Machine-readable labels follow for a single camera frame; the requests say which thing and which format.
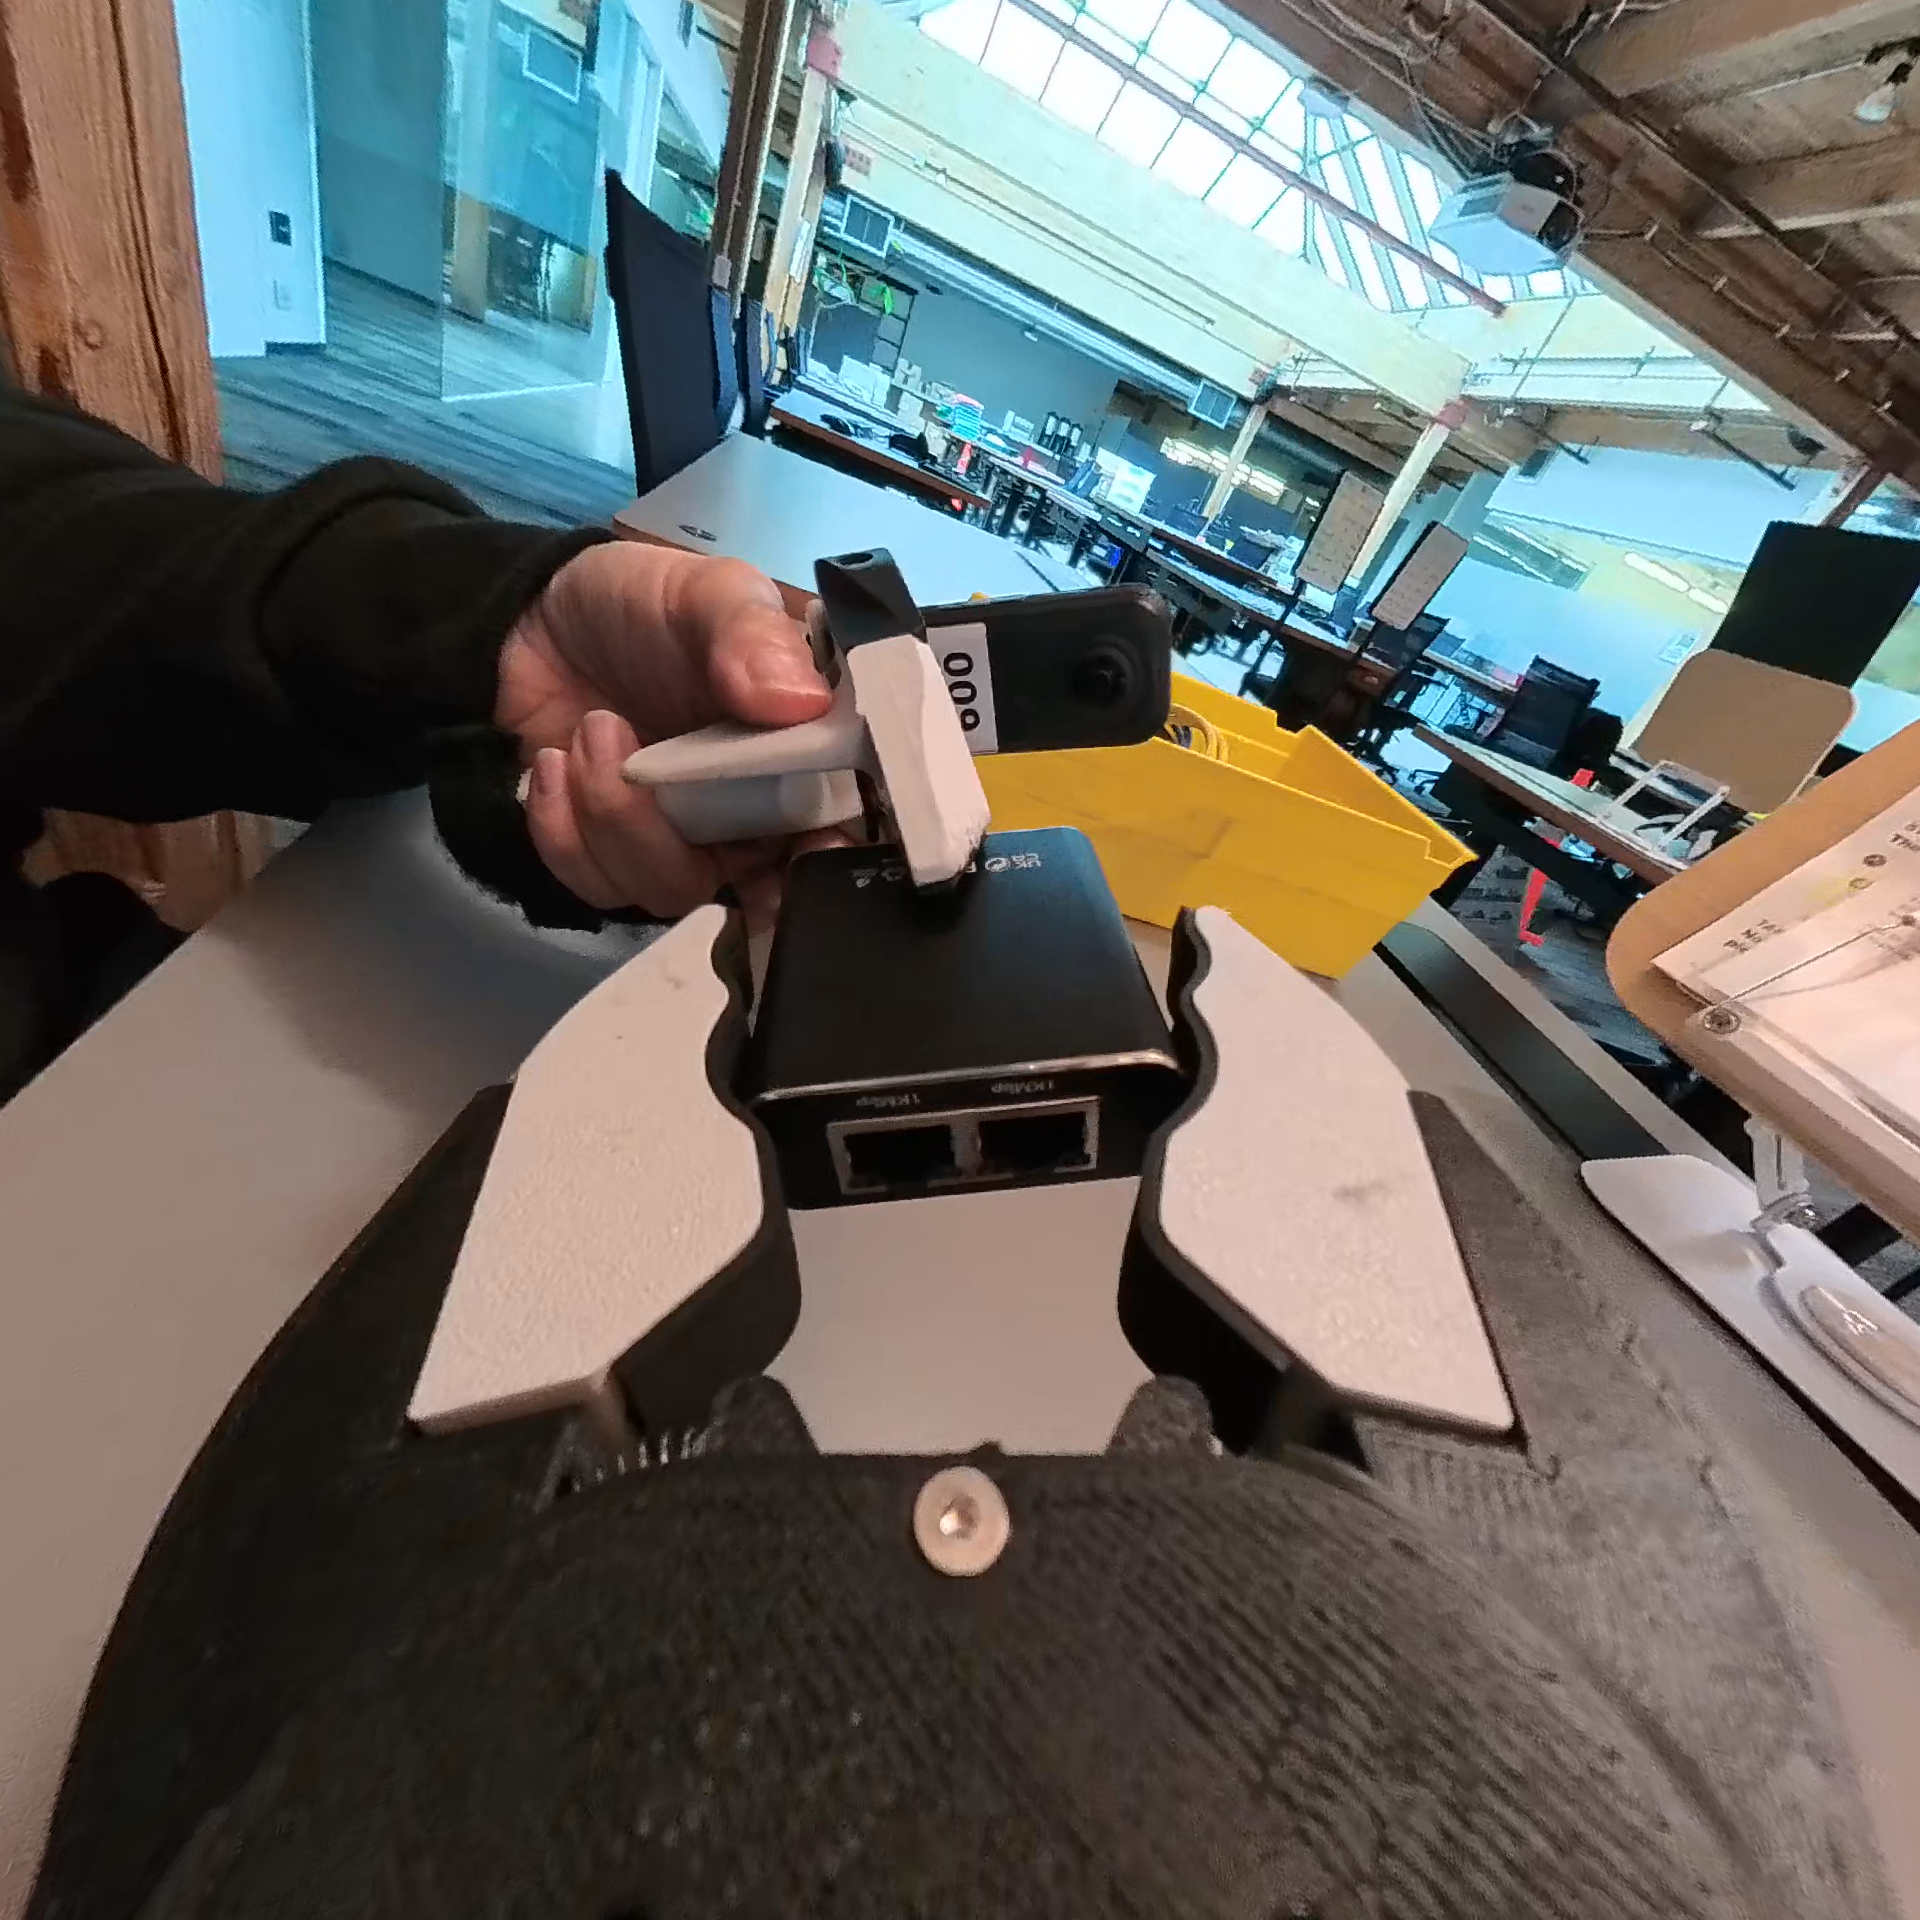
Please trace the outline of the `beige board on stand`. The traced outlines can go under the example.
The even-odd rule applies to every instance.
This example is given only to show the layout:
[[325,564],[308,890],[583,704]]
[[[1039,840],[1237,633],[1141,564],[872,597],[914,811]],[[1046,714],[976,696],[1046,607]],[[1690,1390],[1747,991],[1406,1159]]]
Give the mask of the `beige board on stand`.
[[1639,770],[1598,819],[1660,830],[1660,850],[1718,811],[1764,819],[1815,781],[1851,722],[1851,687],[1706,650],[1627,727]]

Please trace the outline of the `wooden instruction board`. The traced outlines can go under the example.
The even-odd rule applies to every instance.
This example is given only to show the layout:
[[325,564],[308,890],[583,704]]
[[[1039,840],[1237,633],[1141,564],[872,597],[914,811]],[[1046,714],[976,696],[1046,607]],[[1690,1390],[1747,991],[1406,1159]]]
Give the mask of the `wooden instruction board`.
[[1654,885],[1605,944],[1625,1009],[1916,1244],[1920,728]]

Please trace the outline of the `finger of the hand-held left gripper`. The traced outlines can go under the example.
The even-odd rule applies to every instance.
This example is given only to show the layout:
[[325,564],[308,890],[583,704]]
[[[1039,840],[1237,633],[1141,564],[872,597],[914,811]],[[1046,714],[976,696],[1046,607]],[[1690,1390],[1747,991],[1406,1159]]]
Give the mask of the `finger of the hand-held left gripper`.
[[968,876],[993,830],[993,806],[961,733],[961,714],[922,638],[853,644],[849,680],[909,876],[922,894],[942,894]]

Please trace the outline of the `yellow plastic bin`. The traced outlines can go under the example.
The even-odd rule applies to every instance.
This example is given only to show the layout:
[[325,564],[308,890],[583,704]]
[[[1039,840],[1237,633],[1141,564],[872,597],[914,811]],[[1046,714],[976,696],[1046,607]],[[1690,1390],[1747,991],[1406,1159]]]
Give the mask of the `yellow plastic bin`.
[[1469,850],[1327,733],[1171,680],[1171,733],[1124,750],[988,757],[1001,830],[1078,825],[1128,919],[1224,907],[1312,975],[1348,975]]

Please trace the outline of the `ceiling projector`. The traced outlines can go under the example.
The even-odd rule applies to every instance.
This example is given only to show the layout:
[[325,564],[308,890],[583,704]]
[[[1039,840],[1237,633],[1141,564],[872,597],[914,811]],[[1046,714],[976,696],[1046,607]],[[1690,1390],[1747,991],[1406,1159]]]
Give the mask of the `ceiling projector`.
[[1427,242],[1468,270],[1525,282],[1578,254],[1586,207],[1582,171],[1550,144],[1518,144],[1496,171],[1463,180],[1433,218]]

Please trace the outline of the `black wall screen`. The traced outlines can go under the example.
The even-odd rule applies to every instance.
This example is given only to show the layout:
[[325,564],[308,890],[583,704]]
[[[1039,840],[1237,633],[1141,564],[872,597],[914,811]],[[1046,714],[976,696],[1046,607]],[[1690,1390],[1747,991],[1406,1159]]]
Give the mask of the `black wall screen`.
[[1916,540],[1767,522],[1709,650],[1857,687],[1916,585]]

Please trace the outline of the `whiteboard on stand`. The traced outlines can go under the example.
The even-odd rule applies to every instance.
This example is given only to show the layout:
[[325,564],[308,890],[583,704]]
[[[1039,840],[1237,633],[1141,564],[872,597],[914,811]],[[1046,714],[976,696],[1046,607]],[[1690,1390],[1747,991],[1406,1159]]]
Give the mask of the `whiteboard on stand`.
[[1376,597],[1365,607],[1370,623],[1406,633],[1427,609],[1437,589],[1447,589],[1447,581],[1459,571],[1468,552],[1469,540],[1459,533],[1455,527],[1447,522],[1426,527],[1419,540],[1400,562],[1400,569],[1376,589]]
[[1343,471],[1302,556],[1292,562],[1292,585],[1340,593],[1361,564],[1361,549],[1370,544],[1381,506],[1386,491],[1376,483],[1370,483],[1355,468]]

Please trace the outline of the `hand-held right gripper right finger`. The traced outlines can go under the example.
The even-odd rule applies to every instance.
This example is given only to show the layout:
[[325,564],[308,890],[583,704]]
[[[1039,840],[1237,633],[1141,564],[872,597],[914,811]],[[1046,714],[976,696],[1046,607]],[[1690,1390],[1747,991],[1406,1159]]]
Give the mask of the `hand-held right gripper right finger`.
[[1376,1037],[1221,907],[1166,980],[1185,1097],[1147,1136],[1121,1329],[1228,1452],[1381,1418],[1518,1429],[1418,1095]]

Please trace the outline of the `wooden pillar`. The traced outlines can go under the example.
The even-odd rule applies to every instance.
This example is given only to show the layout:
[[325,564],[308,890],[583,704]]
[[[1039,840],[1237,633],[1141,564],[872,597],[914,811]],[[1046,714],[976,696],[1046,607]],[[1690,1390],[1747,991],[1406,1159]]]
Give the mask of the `wooden pillar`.
[[0,7],[3,375],[224,476],[164,0]]

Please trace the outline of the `wooden top table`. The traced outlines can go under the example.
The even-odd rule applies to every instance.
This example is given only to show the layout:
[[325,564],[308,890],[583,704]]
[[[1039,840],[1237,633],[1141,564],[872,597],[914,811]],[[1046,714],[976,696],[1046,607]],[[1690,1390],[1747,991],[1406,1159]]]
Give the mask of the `wooden top table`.
[[1688,873],[1688,856],[1605,823],[1605,800],[1589,788],[1433,727],[1411,727],[1411,740],[1451,762],[1433,797],[1469,830],[1478,862],[1496,850],[1525,856],[1598,914],[1625,914],[1646,890]]

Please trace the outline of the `person's left hand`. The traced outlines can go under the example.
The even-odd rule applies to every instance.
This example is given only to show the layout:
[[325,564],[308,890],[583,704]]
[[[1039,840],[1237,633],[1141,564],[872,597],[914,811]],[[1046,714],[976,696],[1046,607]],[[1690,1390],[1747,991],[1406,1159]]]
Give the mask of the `person's left hand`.
[[525,767],[533,854],[583,905],[680,919],[732,890],[765,932],[787,856],[834,837],[690,850],[623,762],[662,740],[787,728],[828,707],[806,626],[750,564],[596,544],[516,617],[492,722]]

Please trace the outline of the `grey desk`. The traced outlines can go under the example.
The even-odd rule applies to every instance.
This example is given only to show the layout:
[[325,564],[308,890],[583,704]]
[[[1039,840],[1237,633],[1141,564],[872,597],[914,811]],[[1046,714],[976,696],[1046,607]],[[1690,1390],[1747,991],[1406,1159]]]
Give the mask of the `grey desk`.
[[[626,948],[543,938],[459,876],[419,797],[336,811],[3,1106],[3,1917],[33,1891],[101,1642],[261,1345],[379,1204]],[[1503,1164],[1660,1358],[1795,1568],[1916,1917],[1916,1527],[1586,1197],[1578,1162],[1381,958],[1330,995]],[[1067,1452],[1135,1386],[1109,1318],[1128,1187],[985,1197],[985,1304],[914,1208],[799,1226],[779,1362],[828,1446]]]
[[1718,1162],[1514,968],[1419,907],[1376,958],[1578,1153],[1589,1200],[1916,1522],[1920,1329]]

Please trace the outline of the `white top desk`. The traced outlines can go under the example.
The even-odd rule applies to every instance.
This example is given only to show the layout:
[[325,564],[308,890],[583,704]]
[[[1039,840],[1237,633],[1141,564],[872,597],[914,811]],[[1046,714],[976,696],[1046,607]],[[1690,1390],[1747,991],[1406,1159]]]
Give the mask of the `white top desk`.
[[637,544],[753,564],[787,609],[814,597],[821,556],[870,549],[891,552],[923,607],[1089,589],[1041,552],[744,433],[642,491],[612,527]]

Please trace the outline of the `black network splitter box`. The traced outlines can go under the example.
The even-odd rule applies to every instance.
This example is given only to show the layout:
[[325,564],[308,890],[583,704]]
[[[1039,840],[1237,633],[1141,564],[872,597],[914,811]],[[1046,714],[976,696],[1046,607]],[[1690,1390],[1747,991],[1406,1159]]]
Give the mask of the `black network splitter box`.
[[738,1084],[787,1208],[1135,1179],[1185,1097],[1071,825],[988,837],[944,894],[893,854],[800,856]]

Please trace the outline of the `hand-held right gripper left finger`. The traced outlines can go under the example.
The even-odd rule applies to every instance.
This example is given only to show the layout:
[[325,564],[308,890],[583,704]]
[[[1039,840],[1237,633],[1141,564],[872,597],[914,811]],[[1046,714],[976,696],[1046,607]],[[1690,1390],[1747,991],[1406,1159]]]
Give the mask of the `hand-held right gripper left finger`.
[[586,1418],[680,1439],[800,1323],[800,1260],[732,1071],[750,944],[699,907],[516,1070],[407,1403],[419,1434]]

